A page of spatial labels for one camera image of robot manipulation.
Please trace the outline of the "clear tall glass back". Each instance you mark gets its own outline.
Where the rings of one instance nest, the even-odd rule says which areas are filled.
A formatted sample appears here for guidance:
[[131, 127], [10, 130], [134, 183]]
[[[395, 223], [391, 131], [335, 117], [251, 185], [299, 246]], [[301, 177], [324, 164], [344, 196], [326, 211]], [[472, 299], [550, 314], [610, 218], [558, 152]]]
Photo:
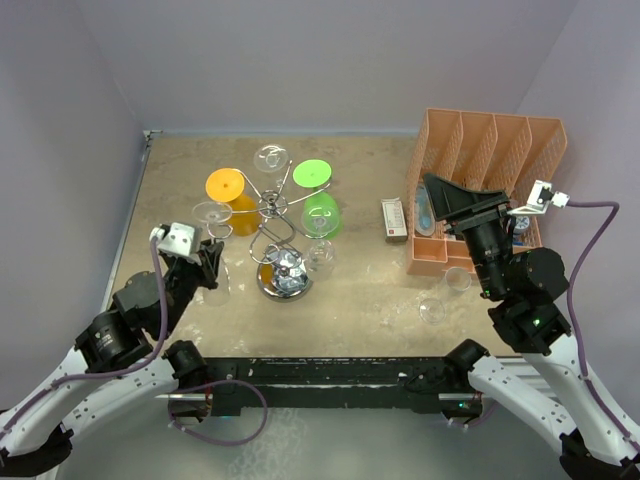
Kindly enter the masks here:
[[209, 237], [198, 250], [204, 273], [203, 301], [210, 306], [221, 306], [230, 299], [229, 272], [222, 252], [224, 240], [233, 233], [228, 224], [232, 209], [226, 203], [209, 200], [197, 204], [192, 214]]

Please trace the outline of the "orange plastic goblet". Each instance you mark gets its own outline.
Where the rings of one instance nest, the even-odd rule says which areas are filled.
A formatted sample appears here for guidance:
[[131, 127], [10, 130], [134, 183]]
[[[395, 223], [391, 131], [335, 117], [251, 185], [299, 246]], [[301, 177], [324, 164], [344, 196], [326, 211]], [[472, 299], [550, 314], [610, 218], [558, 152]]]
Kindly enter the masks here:
[[227, 224], [236, 236], [245, 237], [257, 232], [260, 215], [256, 212], [256, 202], [245, 193], [244, 175], [234, 168], [220, 168], [212, 172], [205, 182], [208, 197], [227, 204], [232, 214]]

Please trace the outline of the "green plastic goblet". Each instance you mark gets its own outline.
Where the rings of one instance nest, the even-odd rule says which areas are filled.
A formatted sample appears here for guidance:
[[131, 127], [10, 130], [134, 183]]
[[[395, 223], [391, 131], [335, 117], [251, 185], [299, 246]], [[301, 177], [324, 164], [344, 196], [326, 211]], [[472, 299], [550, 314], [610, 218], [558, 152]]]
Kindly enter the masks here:
[[294, 183], [311, 191], [304, 199], [301, 223], [312, 237], [332, 239], [343, 226], [336, 200], [327, 192], [332, 179], [331, 165], [322, 159], [307, 159], [296, 166]]

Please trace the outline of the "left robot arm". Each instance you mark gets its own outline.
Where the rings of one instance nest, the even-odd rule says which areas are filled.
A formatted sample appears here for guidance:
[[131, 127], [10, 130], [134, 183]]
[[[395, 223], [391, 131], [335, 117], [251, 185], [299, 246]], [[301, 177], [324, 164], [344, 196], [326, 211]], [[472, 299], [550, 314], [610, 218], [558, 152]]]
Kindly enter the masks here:
[[83, 426], [164, 387], [202, 387], [206, 362], [194, 343], [164, 343], [196, 291], [218, 288], [223, 249], [222, 242], [188, 242], [180, 255], [152, 239], [153, 270], [131, 276], [36, 390], [2, 412], [2, 476], [33, 478], [54, 469]]

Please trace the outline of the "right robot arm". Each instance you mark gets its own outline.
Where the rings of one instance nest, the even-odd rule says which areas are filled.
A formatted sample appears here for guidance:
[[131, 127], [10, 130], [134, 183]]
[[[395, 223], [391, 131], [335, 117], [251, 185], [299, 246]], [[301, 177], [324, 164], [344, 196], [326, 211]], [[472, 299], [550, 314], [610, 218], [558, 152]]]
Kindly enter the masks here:
[[515, 220], [571, 205], [549, 182], [535, 181], [526, 203], [511, 208], [503, 190], [474, 191], [436, 174], [423, 177], [432, 212], [463, 237], [488, 315], [501, 340], [550, 388], [546, 396], [512, 373], [480, 344], [465, 340], [447, 358], [446, 383], [488, 395], [535, 431], [572, 479], [636, 479], [639, 426], [589, 367], [575, 315], [556, 301], [571, 298], [575, 278], [546, 247], [513, 249]]

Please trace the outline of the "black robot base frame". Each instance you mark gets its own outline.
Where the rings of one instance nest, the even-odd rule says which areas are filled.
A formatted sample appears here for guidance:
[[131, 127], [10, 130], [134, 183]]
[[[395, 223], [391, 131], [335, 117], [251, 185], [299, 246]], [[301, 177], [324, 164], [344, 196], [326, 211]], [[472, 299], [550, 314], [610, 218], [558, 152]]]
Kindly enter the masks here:
[[[169, 395], [192, 407], [180, 416], [237, 416], [260, 408], [259, 395], [234, 382], [253, 385], [270, 408], [402, 409], [418, 414], [475, 419], [482, 395], [444, 357], [208, 357], [207, 367], [182, 380]], [[209, 382], [232, 384], [209, 387]]]

